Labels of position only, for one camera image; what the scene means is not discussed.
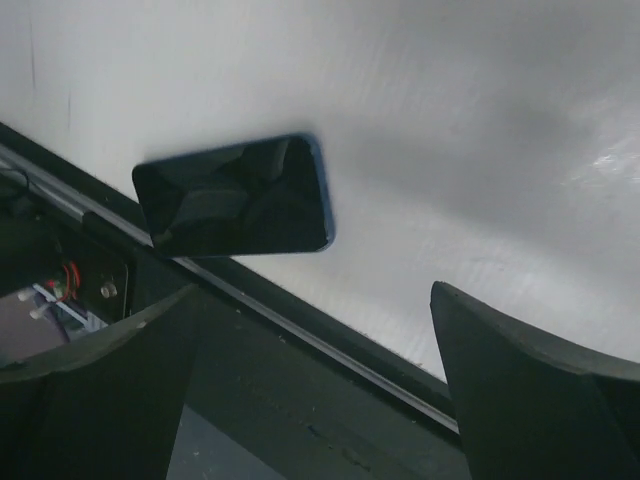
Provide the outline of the blue smartphone black screen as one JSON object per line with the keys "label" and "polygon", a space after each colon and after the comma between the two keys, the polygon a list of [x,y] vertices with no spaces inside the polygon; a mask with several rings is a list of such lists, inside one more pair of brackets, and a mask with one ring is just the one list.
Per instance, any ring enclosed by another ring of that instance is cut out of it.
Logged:
{"label": "blue smartphone black screen", "polygon": [[315,253],[336,235],[309,133],[153,159],[132,181],[153,248],[168,258]]}

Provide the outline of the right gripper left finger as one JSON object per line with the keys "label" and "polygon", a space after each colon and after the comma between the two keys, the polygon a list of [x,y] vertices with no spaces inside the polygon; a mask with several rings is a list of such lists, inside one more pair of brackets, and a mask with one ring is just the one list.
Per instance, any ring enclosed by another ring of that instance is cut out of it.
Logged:
{"label": "right gripper left finger", "polygon": [[197,351],[189,285],[1,370],[4,479],[163,479]]}

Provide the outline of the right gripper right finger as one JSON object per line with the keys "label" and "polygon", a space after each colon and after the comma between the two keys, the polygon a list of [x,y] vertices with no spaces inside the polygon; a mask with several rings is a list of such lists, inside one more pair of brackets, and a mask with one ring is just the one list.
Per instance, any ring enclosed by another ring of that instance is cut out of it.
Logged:
{"label": "right gripper right finger", "polygon": [[639,366],[436,282],[430,308],[475,479],[636,479]]}

